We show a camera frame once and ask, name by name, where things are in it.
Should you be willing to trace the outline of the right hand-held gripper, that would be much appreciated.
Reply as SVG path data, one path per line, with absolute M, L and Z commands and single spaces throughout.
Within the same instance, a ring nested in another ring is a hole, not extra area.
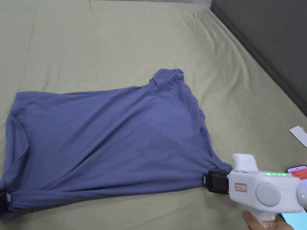
M 276 223 L 276 215 L 306 208 L 306 186 L 289 173 L 260 171 L 250 154 L 234 154 L 230 172 L 203 173 L 202 184 L 213 193 L 229 195 L 259 223 Z

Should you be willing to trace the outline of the person's right hand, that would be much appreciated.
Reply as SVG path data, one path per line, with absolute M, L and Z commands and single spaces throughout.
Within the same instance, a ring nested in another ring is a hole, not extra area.
M 247 210 L 242 211 L 242 217 L 249 230 L 268 230 Z M 286 223 L 281 217 L 277 216 L 275 230 L 293 230 L 293 227 Z

